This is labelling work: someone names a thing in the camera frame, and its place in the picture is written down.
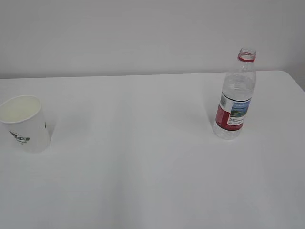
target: water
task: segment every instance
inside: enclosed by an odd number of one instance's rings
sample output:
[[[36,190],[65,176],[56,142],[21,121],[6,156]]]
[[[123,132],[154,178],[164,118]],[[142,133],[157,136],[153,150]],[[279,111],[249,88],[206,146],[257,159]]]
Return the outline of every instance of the water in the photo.
[[[237,101],[245,101],[251,99],[255,88],[256,74],[255,72],[242,73],[242,74],[229,74],[223,85],[223,94]],[[222,129],[215,121],[213,130],[217,136],[222,139],[234,139],[236,138],[241,129],[235,131],[229,131]]]

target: bottle label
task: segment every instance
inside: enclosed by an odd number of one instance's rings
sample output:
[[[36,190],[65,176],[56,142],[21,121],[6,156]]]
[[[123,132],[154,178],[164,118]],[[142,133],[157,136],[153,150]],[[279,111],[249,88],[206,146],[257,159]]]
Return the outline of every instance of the bottle label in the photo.
[[[221,95],[216,123],[225,130],[239,130],[242,128],[251,99],[236,101]]]

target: white table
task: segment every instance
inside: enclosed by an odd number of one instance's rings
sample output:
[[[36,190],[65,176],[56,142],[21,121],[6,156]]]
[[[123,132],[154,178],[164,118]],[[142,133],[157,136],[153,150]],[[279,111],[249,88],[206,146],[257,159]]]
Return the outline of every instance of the white table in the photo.
[[[212,131],[224,73],[0,80],[33,94],[51,146],[0,126],[1,229],[303,229],[305,94],[258,72],[241,135]]]

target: plastic water bottle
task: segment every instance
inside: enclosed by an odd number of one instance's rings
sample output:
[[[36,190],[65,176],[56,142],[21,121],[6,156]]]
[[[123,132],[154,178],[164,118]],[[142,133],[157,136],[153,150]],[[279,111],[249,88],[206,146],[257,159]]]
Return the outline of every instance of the plastic water bottle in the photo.
[[[242,48],[225,77],[213,127],[220,138],[234,139],[241,132],[256,83],[255,56],[255,50]]]

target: white paper cup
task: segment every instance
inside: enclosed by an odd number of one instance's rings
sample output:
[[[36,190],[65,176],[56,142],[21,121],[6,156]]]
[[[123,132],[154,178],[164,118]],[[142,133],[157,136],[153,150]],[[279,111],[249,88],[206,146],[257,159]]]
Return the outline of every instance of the white paper cup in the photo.
[[[42,152],[50,144],[40,100],[17,96],[0,105],[0,121],[26,152]]]

